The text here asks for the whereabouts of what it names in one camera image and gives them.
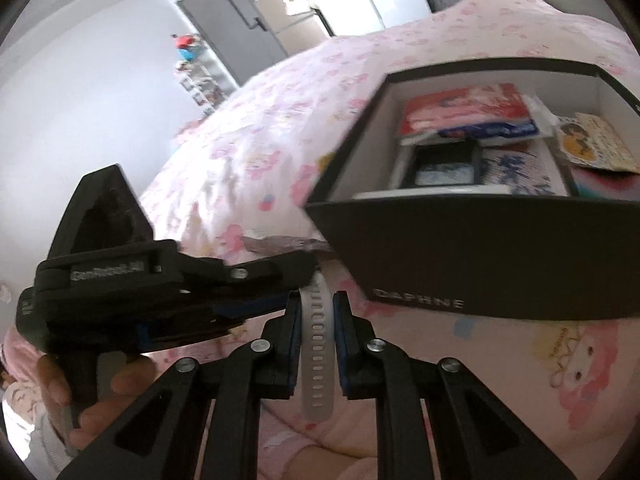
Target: pink bedsheet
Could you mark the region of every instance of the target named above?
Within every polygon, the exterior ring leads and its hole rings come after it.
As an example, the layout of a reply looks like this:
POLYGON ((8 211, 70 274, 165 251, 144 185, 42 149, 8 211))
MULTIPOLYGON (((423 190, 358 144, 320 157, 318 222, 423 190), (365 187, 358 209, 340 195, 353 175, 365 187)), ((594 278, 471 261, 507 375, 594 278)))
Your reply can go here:
MULTIPOLYGON (((317 237, 300 206, 385 73, 504 56, 592 62, 640 96, 640 58, 612 25, 541 0, 463 0, 428 20, 334 38, 249 81, 185 140, 142 196, 156 237, 231 262, 255 258, 242 243, 249 232, 317 237)), ((416 358, 461 358, 580 479, 601 474, 640 412, 638 320, 523 322, 393 307, 364 300, 339 263, 324 272, 379 336, 416 358)), ((212 345, 240 344, 259 325, 212 345)), ((177 349, 165 364, 183 351, 207 360, 213 346, 177 349)), ((340 398, 334 417, 319 425, 302 419, 297 401, 270 409, 329 449, 375 454, 370 402, 340 398)))

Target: pink fabric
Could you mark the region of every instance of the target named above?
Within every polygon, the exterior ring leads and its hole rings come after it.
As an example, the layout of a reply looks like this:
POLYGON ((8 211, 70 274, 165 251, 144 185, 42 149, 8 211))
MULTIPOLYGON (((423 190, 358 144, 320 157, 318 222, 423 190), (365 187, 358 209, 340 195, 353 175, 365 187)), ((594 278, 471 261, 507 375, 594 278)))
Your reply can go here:
POLYGON ((385 74, 485 57, 588 62, 640 95, 640 58, 622 30, 542 0, 463 0, 425 20, 331 38, 259 73, 185 133, 140 198, 156 237, 233 263, 251 258, 242 237, 252 232, 319 238, 301 207, 385 74))
POLYGON ((298 452, 318 443, 292 430, 271 412, 260 414, 258 469, 269 480, 280 480, 298 452))
POLYGON ((378 461, 374 458, 363 458, 345 469, 338 480, 378 480, 378 461))
POLYGON ((36 363, 44 354, 26 342, 11 325, 4 335, 2 345, 2 364, 9 374, 21 383, 36 383, 36 363))

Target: black handle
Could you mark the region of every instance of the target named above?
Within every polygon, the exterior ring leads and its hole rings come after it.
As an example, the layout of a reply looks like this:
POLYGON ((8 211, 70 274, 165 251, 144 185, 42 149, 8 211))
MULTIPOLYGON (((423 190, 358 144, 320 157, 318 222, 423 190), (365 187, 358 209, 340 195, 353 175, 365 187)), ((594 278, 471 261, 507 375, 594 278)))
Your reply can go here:
POLYGON ((78 417, 98 402, 98 352, 75 350, 58 356, 58 365, 65 373, 71 389, 71 426, 79 428, 78 417))
POLYGON ((260 27, 264 32, 267 32, 267 26, 262 22, 260 18, 256 18, 253 25, 249 26, 249 30, 254 30, 260 27))

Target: metal screw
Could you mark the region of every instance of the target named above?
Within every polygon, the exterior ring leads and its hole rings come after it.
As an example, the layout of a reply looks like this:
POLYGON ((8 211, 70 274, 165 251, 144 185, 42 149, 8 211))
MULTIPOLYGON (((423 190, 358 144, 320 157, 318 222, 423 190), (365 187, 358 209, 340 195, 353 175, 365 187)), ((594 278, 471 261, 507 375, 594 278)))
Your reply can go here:
POLYGON ((183 357, 182 359, 178 359, 175 363, 175 369, 178 370, 181 374, 191 372, 195 367, 196 360, 191 359, 190 357, 183 357))
POLYGON ((446 372, 454 374, 460 371, 460 367, 462 363, 453 357, 445 357, 442 361, 440 361, 440 366, 446 372))
POLYGON ((249 271, 240 267, 239 269, 231 269, 231 277, 234 280, 245 280, 249 275, 249 271))
POLYGON ((256 339, 251 343, 251 350, 254 352, 266 352, 269 348, 271 348, 271 343, 266 339, 256 339))
POLYGON ((367 343, 367 348, 372 352, 382 352, 386 348, 386 341, 382 339, 372 339, 367 343))

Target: open box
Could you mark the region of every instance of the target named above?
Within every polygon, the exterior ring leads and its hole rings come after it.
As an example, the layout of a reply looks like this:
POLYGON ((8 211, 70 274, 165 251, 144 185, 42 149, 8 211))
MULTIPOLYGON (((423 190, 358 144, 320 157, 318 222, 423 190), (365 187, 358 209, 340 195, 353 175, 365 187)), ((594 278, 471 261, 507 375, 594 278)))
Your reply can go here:
POLYGON ((640 204, 559 196, 443 194, 369 198, 386 189, 404 103, 513 82, 559 116, 605 118, 640 160, 640 102, 591 64, 482 59, 390 74, 306 203, 370 300, 517 319, 619 319, 640 313, 640 204))

